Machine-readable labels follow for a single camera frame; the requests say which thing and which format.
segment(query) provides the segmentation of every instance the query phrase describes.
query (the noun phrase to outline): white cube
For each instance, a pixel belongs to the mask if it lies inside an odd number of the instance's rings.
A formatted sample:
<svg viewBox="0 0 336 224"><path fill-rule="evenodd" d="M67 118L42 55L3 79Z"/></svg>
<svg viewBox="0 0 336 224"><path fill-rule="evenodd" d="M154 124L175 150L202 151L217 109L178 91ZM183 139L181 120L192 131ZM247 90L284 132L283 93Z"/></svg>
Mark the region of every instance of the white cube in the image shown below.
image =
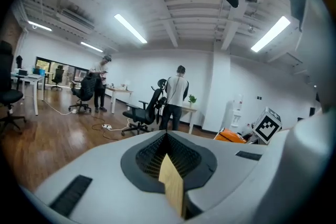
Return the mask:
<svg viewBox="0 0 336 224"><path fill-rule="evenodd" d="M280 116L272 109L265 107L260 117L257 119L253 132L263 140L266 144L269 143L272 136L282 127Z"/></svg>

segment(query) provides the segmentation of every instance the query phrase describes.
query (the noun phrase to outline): potted plant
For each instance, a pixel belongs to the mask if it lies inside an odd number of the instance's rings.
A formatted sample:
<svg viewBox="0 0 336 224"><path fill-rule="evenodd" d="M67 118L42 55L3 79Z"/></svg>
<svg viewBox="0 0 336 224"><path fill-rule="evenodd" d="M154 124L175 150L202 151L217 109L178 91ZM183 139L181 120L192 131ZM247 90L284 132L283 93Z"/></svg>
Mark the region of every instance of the potted plant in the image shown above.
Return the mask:
<svg viewBox="0 0 336 224"><path fill-rule="evenodd" d="M192 94L189 95L189 104L190 104L190 107L193 106L194 103L196 103L196 100L197 98L195 98Z"/></svg>

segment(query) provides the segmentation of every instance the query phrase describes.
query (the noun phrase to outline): green plant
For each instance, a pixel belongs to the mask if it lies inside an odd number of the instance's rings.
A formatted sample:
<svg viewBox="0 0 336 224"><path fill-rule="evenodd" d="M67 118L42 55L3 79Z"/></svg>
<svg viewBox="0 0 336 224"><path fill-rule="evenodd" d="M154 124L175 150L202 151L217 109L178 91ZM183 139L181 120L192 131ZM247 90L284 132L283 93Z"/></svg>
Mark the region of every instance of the green plant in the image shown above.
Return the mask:
<svg viewBox="0 0 336 224"><path fill-rule="evenodd" d="M196 103L197 98L195 98L192 94L189 95L189 103Z"/></svg>

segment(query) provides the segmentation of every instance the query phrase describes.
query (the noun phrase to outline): chair base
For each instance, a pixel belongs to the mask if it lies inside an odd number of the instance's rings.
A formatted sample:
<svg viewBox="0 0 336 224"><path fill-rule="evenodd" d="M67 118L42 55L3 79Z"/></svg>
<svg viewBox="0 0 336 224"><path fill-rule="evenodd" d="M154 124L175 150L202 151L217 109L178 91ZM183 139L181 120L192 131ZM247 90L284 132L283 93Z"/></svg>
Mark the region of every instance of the chair base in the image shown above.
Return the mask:
<svg viewBox="0 0 336 224"><path fill-rule="evenodd" d="M89 107L89 105L83 104L82 101L80 101L80 103L69 106L68 110L70 112L71 108L77 108L77 107L78 107L77 113L80 111L80 108L84 108L85 111L88 109L89 112L91 113L91 108Z"/></svg>
<svg viewBox="0 0 336 224"><path fill-rule="evenodd" d="M133 124L133 123L130 123L130 127L123 130L121 132L121 135L124 136L125 135L125 132L128 132L128 131L135 131L137 132L137 135L140 134L140 131L143 131L145 133L149 133L149 132L152 132L153 130L149 131L148 130L148 126L146 124L142 124L141 122L138 122L137 125Z"/></svg>
<svg viewBox="0 0 336 224"><path fill-rule="evenodd" d="M2 119L0 119L0 122L4 122L4 125L1 127L0 129L0 135L2 136L5 128L7 125L12 124L15 127L17 127L19 129L19 134L22 134L20 127L14 122L14 120L20 120L23 119L23 121L26 123L27 120L24 116L12 116L9 111L7 111L7 117L4 117Z"/></svg>
<svg viewBox="0 0 336 224"><path fill-rule="evenodd" d="M63 90L63 88L61 88L60 86L52 86L52 87L51 87L51 90L52 90L53 88L56 88L57 91L58 91L58 89Z"/></svg>

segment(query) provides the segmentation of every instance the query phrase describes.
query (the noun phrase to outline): chair armrest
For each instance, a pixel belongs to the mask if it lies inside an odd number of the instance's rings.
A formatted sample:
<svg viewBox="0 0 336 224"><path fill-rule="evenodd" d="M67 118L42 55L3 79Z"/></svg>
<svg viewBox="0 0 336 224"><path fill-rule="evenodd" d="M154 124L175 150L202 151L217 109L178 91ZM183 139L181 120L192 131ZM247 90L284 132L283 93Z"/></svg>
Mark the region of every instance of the chair armrest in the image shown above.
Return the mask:
<svg viewBox="0 0 336 224"><path fill-rule="evenodd" d="M133 116L133 121L136 122L137 117L136 117L136 110L140 109L140 107L136 106L136 105L132 105L132 104L126 104L126 106L129 106L132 109L132 116Z"/></svg>
<svg viewBox="0 0 336 224"><path fill-rule="evenodd" d="M145 102L145 101L139 101L139 102L142 103L142 105L143 105L143 109L146 110L146 105L147 105L148 103Z"/></svg>

